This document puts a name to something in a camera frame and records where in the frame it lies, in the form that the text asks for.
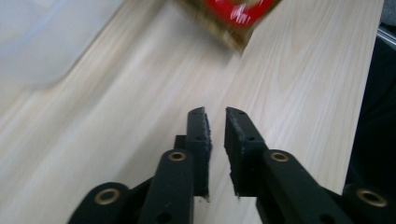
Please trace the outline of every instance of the snack package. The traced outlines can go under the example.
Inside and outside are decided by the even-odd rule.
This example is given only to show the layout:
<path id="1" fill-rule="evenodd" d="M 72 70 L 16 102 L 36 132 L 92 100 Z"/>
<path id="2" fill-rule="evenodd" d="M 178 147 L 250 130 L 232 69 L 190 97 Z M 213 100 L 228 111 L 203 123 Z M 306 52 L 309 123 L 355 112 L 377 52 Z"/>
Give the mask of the snack package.
<path id="1" fill-rule="evenodd" d="M 280 0 L 175 0 L 227 47 L 242 53 L 257 24 Z"/>

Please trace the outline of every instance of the metal ring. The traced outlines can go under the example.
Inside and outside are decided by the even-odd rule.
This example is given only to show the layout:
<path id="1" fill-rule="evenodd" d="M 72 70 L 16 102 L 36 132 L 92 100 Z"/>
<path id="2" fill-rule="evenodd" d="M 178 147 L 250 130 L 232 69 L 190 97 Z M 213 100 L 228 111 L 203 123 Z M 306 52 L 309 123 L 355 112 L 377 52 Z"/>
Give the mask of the metal ring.
<path id="1" fill-rule="evenodd" d="M 110 198 L 105 198 L 103 199 L 102 197 L 106 193 L 113 193 L 113 195 Z M 100 191 L 99 193 L 96 194 L 95 196 L 95 202 L 99 203 L 101 205 L 106 205 L 110 203 L 114 203 L 118 198 L 120 197 L 120 191 L 117 189 L 104 189 Z"/>
<path id="2" fill-rule="evenodd" d="M 368 189 L 358 189 L 356 191 L 356 194 L 362 201 L 364 201 L 365 203 L 368 203 L 372 206 L 385 207 L 388 205 L 388 202 L 385 198 L 383 198 L 381 195 L 379 195 L 375 192 L 372 192 Z"/>
<path id="3" fill-rule="evenodd" d="M 289 157 L 286 154 L 280 153 L 280 152 L 273 152 L 271 153 L 271 158 L 274 161 L 288 161 Z"/>
<path id="4" fill-rule="evenodd" d="M 172 152 L 171 154 L 169 154 L 168 158 L 171 161 L 184 161 L 186 160 L 186 154 L 182 153 L 182 152 Z"/>

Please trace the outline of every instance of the translucent plastic container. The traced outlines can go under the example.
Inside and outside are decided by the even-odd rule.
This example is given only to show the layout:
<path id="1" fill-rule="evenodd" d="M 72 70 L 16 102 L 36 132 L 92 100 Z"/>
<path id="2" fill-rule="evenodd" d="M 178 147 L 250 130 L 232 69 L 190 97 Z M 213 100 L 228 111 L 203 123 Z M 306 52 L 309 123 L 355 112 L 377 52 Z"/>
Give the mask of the translucent plastic container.
<path id="1" fill-rule="evenodd" d="M 122 0 L 0 0 L 0 78 L 50 84 L 73 66 Z"/>

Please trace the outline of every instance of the white container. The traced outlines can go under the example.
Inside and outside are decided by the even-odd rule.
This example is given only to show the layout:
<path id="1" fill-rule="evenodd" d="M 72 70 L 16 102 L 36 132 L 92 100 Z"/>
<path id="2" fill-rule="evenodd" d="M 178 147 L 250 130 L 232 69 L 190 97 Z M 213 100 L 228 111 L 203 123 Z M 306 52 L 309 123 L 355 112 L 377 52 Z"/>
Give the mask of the white container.
<path id="1" fill-rule="evenodd" d="M 0 0 L 0 78 L 50 84 L 70 70 L 122 0 Z"/>

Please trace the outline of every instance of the wood grain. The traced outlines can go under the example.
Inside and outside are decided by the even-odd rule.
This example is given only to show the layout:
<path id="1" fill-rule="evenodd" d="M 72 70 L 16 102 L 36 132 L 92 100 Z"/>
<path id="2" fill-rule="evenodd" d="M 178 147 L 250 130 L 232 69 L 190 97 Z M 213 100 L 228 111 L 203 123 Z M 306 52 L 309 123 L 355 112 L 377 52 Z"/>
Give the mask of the wood grain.
<path id="1" fill-rule="evenodd" d="M 172 2 L 125 1 L 64 80 L 35 90 L 0 81 L 0 223 L 65 223 L 93 187 L 136 186 L 199 106 L 214 149 L 211 202 L 196 200 L 195 223 L 260 223 L 254 200 L 233 196 L 226 106 L 340 192 L 381 9 L 284 0 L 240 56 Z"/>

